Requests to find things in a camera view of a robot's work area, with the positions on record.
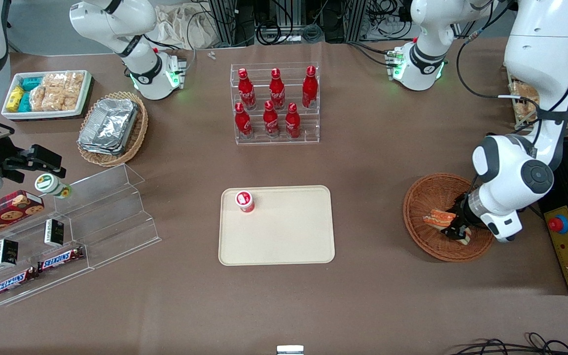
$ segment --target cloth bag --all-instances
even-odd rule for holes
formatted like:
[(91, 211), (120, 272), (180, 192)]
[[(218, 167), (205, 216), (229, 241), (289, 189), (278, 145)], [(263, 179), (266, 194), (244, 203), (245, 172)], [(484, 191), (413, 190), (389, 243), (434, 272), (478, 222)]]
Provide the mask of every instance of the cloth bag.
[(185, 49), (203, 49), (219, 43), (218, 34), (214, 28), (215, 20), (210, 15), (210, 4), (207, 2), (187, 2), (177, 5), (157, 5), (156, 41), (172, 45), (181, 45)]

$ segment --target snack box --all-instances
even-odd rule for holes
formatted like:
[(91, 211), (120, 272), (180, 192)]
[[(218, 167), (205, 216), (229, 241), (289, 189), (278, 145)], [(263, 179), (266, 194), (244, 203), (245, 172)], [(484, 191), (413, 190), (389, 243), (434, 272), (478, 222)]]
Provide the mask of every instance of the snack box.
[(34, 78), (37, 76), (45, 76), (50, 73), (65, 74), (68, 70), (63, 71), (36, 71), (36, 72), (20, 72), (15, 74), (12, 82), (10, 83), (10, 88), (6, 94), (6, 100), (4, 100), (4, 105), (1, 108), (1, 115), (9, 119), (10, 121), (46, 121), (50, 119), (65, 119), (65, 118), (83, 118), (78, 117), (83, 112), (86, 101), (88, 99), (88, 92), (92, 83), (92, 75), (87, 70), (69, 70), (76, 72), (83, 72), (85, 78), (83, 78), (83, 86), (80, 88), (80, 94), (78, 95), (78, 101), (76, 103), (76, 108), (73, 110), (65, 111), (36, 111), (36, 112), (10, 112), (6, 108), (6, 103), (12, 94), (12, 90), (17, 85), (21, 85), (24, 78)]
[(23, 190), (14, 191), (0, 198), (0, 230), (44, 209), (40, 197)]

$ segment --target coca-cola bottle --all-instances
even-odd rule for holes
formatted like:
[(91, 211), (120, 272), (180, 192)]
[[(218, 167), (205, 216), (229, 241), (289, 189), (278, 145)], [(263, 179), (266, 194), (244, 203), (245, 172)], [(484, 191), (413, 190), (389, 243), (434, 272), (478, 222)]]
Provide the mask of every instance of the coca-cola bottle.
[(249, 114), (245, 112), (242, 103), (236, 103), (236, 126), (240, 133), (241, 139), (249, 140), (253, 138), (253, 128), (251, 128), (251, 121), (249, 119)]
[(295, 103), (288, 104), (288, 113), (286, 114), (286, 136), (288, 139), (299, 138), (300, 118), (297, 113), (297, 105)]
[(319, 84), (317, 83), (317, 68), (312, 65), (306, 68), (306, 79), (302, 85), (302, 105), (306, 108), (317, 107), (317, 90)]
[(247, 110), (253, 110), (255, 108), (255, 90), (248, 76), (245, 68), (238, 69), (238, 77), (240, 78), (238, 91), (241, 93), (241, 100)]
[(273, 101), (275, 110), (281, 110), (284, 108), (284, 83), (282, 83), (280, 70), (278, 68), (273, 68), (271, 70), (271, 84), (269, 85), (269, 91), (271, 92), (271, 101)]
[(278, 113), (275, 112), (273, 102), (271, 100), (267, 100), (264, 103), (264, 115), (262, 115), (262, 119), (264, 119), (266, 135), (273, 139), (279, 137), (280, 128), (278, 127)]

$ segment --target clear acrylic rack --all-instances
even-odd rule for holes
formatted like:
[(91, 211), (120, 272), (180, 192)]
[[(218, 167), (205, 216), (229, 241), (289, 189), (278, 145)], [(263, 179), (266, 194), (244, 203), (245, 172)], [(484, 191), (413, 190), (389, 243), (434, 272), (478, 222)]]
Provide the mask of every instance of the clear acrylic rack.
[[(85, 254), (85, 258), (46, 270), (0, 294), (0, 306), (22, 301), (161, 241), (135, 187), (142, 182), (144, 179), (126, 164), (110, 168), (71, 184), (69, 198), (41, 196), (45, 211), (0, 231), (0, 239), (19, 243), (17, 264), (0, 267), (0, 281), (76, 247), (83, 247)], [(50, 218), (65, 224), (62, 247), (43, 243), (45, 221)]]
[[(317, 82), (319, 89), (317, 91), (317, 107), (305, 108), (302, 106), (302, 83), (306, 78), (306, 68), (313, 65), (317, 68)], [(251, 119), (251, 126), (254, 131), (254, 138), (250, 140), (241, 139), (238, 128), (233, 120), (235, 116), (234, 104), (241, 101), (238, 92), (238, 69), (245, 68), (248, 76), (254, 85), (255, 98), (257, 104), (254, 110), (248, 110), (247, 113)], [(271, 98), (269, 92), (269, 84), (271, 83), (271, 70), (279, 68), (282, 74), (282, 81), (286, 87), (286, 105), (283, 110), (278, 111), (278, 126), (280, 128), (280, 136), (272, 139), (266, 135), (264, 121), (264, 102)], [(230, 74), (230, 87), (232, 94), (231, 115), (232, 124), (234, 124), (234, 136), (236, 144), (308, 144), (318, 143), (320, 141), (320, 93), (321, 80), (320, 68), (318, 62), (298, 62), (298, 63), (260, 63), (260, 64), (244, 64), (232, 65)], [(286, 137), (286, 106), (289, 103), (297, 104), (297, 112), (301, 119), (302, 134), (298, 139), (290, 140)]]

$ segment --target brown table surface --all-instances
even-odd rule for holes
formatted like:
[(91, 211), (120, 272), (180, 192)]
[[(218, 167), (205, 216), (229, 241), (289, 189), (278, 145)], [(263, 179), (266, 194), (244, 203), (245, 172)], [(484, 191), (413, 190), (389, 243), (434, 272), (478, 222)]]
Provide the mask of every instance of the brown table surface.
[[(504, 47), (504, 39), (483, 39), (466, 48), (462, 69), (478, 92), (507, 92)], [(184, 90), (144, 101), (148, 133), (129, 165), (146, 179), (142, 200), (163, 241), (0, 307), (0, 354), (261, 355), (303, 344), (309, 355), (442, 355), (483, 338), (526, 344), (529, 331), (568, 343), (565, 283), (538, 216), (523, 213), (513, 243), (495, 243), (479, 260), (460, 264), (425, 254), (402, 221), (404, 193), (418, 178), (471, 178), (471, 154), (485, 133), (511, 130), (510, 101), (471, 95), (454, 65), (430, 90), (411, 92), (347, 45), (215, 52), (216, 61), (198, 53)], [(321, 66), (321, 142), (236, 146), (230, 65), (306, 60)], [(13, 72), (89, 70), (97, 81), (92, 101), (133, 91), (115, 55), (22, 54), (12, 64)], [(14, 124), (13, 140), (63, 155), (66, 181), (74, 182), (103, 170), (77, 152), (80, 123)], [(36, 176), (27, 173), (21, 186), (6, 182), (0, 195), (32, 191)], [(219, 263), (225, 189), (307, 184), (331, 191), (331, 263)]]

